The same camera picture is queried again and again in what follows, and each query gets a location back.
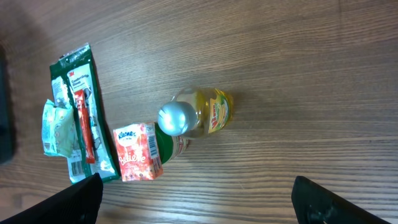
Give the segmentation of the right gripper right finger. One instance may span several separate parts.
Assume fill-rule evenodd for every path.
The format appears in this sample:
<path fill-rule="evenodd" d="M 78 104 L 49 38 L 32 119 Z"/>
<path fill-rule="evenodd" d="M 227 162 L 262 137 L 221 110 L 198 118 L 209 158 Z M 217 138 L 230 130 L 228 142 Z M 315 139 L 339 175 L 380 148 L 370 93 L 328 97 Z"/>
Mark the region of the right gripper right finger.
<path fill-rule="evenodd" d="M 299 224 L 389 224 L 304 176 L 295 178 L 291 200 Z"/>

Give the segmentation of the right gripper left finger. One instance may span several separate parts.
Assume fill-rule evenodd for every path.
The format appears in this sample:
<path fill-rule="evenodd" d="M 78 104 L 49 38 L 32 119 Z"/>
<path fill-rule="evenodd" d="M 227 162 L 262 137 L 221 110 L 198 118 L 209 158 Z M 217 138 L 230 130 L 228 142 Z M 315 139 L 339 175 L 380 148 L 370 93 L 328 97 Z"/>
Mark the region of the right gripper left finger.
<path fill-rule="evenodd" d="M 103 181 L 95 173 L 48 199 L 3 220 L 7 224 L 95 224 Z"/>

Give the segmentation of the light green snack pouch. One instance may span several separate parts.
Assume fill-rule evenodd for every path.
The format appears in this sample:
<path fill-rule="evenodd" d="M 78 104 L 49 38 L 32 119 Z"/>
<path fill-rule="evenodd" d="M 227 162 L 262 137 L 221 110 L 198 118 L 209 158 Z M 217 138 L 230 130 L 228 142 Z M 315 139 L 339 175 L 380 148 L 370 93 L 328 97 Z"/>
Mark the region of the light green snack pouch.
<path fill-rule="evenodd" d="M 50 157 L 70 157 L 75 140 L 73 108 L 56 106 L 51 100 L 44 104 L 42 142 L 44 154 Z"/>

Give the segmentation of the red Kleenex tissue pack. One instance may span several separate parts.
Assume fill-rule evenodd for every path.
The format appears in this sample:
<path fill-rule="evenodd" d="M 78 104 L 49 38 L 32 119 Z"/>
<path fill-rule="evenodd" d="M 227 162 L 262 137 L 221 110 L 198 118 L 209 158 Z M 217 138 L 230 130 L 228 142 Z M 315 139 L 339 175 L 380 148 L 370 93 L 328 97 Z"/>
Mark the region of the red Kleenex tissue pack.
<path fill-rule="evenodd" d="M 154 123 L 134 123 L 113 135 L 123 182 L 154 180 L 164 173 Z"/>

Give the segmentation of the green lid jar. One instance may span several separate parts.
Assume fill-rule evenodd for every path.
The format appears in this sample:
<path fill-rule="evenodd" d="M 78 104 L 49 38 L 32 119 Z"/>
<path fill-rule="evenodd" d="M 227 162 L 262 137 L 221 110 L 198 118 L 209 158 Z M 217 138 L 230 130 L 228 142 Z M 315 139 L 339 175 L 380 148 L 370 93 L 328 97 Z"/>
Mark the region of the green lid jar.
<path fill-rule="evenodd" d="M 155 123 L 155 135 L 162 164 L 175 159 L 183 153 L 189 145 L 188 139 L 181 136 L 169 136 L 165 134 L 160 129 L 158 123 Z"/>

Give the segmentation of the green 3M gloves package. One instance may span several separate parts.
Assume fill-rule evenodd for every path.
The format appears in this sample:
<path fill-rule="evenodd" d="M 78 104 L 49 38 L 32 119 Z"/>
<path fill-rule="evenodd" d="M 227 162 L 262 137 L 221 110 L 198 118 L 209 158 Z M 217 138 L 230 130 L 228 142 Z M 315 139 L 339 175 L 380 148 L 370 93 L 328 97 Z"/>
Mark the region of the green 3M gloves package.
<path fill-rule="evenodd" d="M 100 91 L 88 43 L 62 55 L 50 66 L 55 106 L 71 106 L 74 146 L 67 158 L 70 182 L 98 173 L 103 182 L 119 179 L 101 108 Z"/>

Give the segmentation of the yellow liquid bottle silver cap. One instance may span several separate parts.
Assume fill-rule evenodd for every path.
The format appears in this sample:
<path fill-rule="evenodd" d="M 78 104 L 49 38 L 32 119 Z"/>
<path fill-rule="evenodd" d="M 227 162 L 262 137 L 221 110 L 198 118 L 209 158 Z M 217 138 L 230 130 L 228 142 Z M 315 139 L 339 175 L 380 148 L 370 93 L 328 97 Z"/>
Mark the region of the yellow liquid bottle silver cap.
<path fill-rule="evenodd" d="M 225 91 L 190 86 L 160 107 L 157 124 L 170 136 L 202 138 L 227 125 L 233 106 L 232 95 Z"/>

